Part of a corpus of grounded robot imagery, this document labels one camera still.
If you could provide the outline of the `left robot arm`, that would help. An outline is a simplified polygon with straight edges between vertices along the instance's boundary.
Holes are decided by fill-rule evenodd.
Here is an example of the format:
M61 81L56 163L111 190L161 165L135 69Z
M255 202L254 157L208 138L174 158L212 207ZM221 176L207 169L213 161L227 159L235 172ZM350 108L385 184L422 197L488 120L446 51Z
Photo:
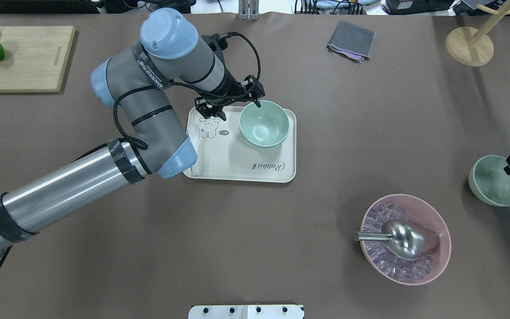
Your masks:
M225 66L226 40L201 36L177 10L161 8L140 26L139 39L91 74L95 94L113 110L120 137L57 171L0 195L0 259L8 248L130 184L157 172L168 179L192 167L197 152L165 91L199 94L205 119L225 120L223 107L265 95L260 75L237 81Z

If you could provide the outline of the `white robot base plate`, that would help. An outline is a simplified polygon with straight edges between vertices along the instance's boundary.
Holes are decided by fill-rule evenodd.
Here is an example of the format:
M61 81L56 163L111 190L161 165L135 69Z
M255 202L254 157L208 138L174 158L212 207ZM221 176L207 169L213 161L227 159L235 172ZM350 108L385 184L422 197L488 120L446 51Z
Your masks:
M196 305L188 313L189 319L304 319L303 305L245 304Z

